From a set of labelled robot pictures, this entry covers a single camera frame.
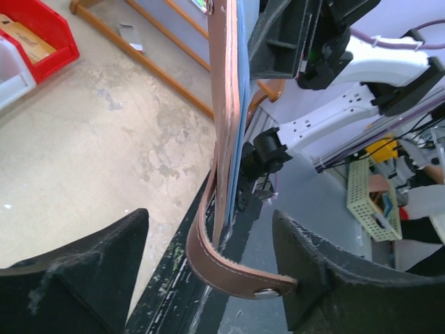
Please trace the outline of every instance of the red object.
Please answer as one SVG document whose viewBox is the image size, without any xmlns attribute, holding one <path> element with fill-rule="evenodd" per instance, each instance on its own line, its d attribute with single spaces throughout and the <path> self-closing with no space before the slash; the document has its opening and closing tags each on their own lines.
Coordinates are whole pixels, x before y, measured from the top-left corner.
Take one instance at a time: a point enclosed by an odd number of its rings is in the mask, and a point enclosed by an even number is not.
<svg viewBox="0 0 445 334">
<path fill-rule="evenodd" d="M 402 207 L 398 208 L 398 215 L 400 216 L 401 221 L 408 221 L 410 219 L 410 216 L 408 215 L 406 210 L 403 209 Z"/>
<path fill-rule="evenodd" d="M 66 20 L 39 0 L 0 0 L 0 13 L 21 23 L 57 50 L 31 64 L 18 41 L 0 29 L 0 35 L 17 48 L 37 84 L 79 58 L 79 50 Z"/>
</svg>

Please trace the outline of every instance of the white plastic bin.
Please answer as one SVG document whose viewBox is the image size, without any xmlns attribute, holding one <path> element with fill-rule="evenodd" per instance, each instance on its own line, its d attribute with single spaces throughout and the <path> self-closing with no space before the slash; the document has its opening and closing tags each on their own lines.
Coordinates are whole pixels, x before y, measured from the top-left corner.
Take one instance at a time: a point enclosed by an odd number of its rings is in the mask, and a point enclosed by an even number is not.
<svg viewBox="0 0 445 334">
<path fill-rule="evenodd" d="M 36 86 L 15 46 L 0 36 L 0 110 Z"/>
</svg>

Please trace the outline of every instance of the cardboard box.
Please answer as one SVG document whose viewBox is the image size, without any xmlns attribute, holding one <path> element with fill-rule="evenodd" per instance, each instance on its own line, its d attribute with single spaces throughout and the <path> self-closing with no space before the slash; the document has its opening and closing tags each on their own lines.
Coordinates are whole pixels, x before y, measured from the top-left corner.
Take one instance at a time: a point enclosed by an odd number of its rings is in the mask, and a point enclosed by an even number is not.
<svg viewBox="0 0 445 334">
<path fill-rule="evenodd" d="M 56 49 L 42 38 L 3 14 L 0 14 L 0 29 L 20 43 L 32 64 L 56 52 Z"/>
</svg>

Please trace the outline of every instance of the wooden frame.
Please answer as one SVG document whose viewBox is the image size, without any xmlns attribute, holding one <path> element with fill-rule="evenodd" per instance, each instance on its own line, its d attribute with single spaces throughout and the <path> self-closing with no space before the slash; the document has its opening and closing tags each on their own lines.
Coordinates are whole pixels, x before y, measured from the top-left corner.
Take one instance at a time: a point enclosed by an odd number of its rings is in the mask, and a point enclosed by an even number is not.
<svg viewBox="0 0 445 334">
<path fill-rule="evenodd" d="M 72 0 L 70 2 L 70 11 L 74 15 L 78 15 L 85 20 L 94 29 L 98 30 L 102 35 L 107 37 L 113 44 L 119 47 L 132 59 L 140 63 L 143 67 L 149 70 L 158 79 L 162 80 L 176 93 L 181 95 L 185 100 L 190 102 L 193 106 L 198 108 L 206 116 L 214 119 L 213 110 L 211 106 L 206 105 L 199 97 L 192 94 L 187 88 L 181 85 L 175 78 L 170 76 L 167 72 L 162 70 L 154 61 L 146 57 L 144 54 L 136 51 L 128 42 L 121 38 L 113 29 L 107 26 L 106 23 L 101 21 L 98 17 L 93 15 L 89 8 L 101 3 L 105 0 Z M 198 62 L 207 71 L 210 71 L 210 65 L 202 58 L 200 58 L 190 47 L 176 37 L 171 31 L 169 31 L 162 23 L 160 23 L 155 17 L 150 15 L 143 7 L 141 7 L 135 0 L 125 0 L 134 10 L 140 13 L 148 22 L 155 26 L 166 37 L 173 41 L 178 47 L 186 52 L 193 60 Z M 206 39 L 209 38 L 208 33 L 197 24 L 192 18 L 190 18 L 173 0 L 156 0 L 165 1 L 179 16 L 186 20 L 198 33 L 200 33 Z M 271 79 L 267 82 L 258 80 L 258 86 L 260 89 L 255 93 L 250 105 L 248 122 L 252 119 L 253 113 L 257 110 L 258 106 L 268 98 L 271 102 L 276 101 L 282 94 L 284 89 L 284 80 Z"/>
</svg>

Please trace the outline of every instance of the leather strap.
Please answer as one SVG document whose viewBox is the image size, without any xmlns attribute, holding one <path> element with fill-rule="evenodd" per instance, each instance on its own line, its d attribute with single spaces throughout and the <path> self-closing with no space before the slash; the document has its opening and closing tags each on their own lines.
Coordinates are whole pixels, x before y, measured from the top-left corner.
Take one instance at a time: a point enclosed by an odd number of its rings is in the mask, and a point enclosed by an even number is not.
<svg viewBox="0 0 445 334">
<path fill-rule="evenodd" d="M 188 233 L 188 263 L 207 285 L 231 296 L 261 299 L 258 292 L 270 289 L 282 296 L 296 289 L 296 280 L 247 268 L 225 259 L 217 251 L 225 220 L 230 161 L 240 123 L 240 100 L 236 0 L 213 2 L 214 13 L 209 16 L 209 49 L 217 141 L 206 189 Z M 214 193 L 216 209 L 212 245 L 206 231 L 205 213 Z"/>
</svg>

